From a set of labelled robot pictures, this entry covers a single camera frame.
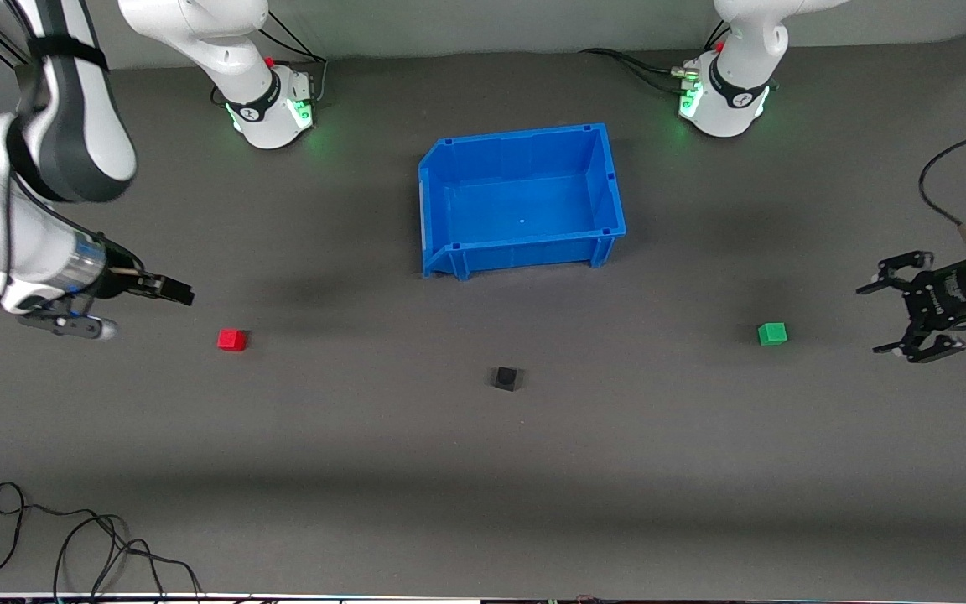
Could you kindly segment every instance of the blue bin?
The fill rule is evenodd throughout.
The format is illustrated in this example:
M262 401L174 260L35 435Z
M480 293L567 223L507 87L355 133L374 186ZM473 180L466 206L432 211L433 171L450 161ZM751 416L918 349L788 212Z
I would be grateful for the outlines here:
M601 267L625 234L603 123L446 138L419 162L423 276Z

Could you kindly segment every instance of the gray wall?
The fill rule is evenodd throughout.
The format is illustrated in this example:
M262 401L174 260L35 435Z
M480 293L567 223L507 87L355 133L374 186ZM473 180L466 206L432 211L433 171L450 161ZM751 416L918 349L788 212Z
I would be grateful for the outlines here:
M135 34L115 1L88 4L111 66L188 64ZM586 46L692 49L717 23L710 0L271 0L271 9L311 49L335 58L549 53ZM797 46L937 41L966 34L966 0L852 0L788 24ZM264 53L288 58L253 38Z

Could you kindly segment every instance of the gray table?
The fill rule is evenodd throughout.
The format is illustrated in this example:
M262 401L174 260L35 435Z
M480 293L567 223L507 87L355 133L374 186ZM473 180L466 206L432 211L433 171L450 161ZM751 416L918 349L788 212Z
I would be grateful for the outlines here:
M777 76L719 141L601 57L339 61L317 129L261 153L199 70L115 72L141 172L70 214L198 298L97 306L107 344L0 317L0 481L121 513L216 591L966 601L966 352L871 355L904 312L854 295L880 258L965 255L916 177L966 137L966 39ZM419 277L433 141L577 122L610 128L609 265ZM966 149L929 184L966 218ZM49 588L69 526L32 517L0 590Z

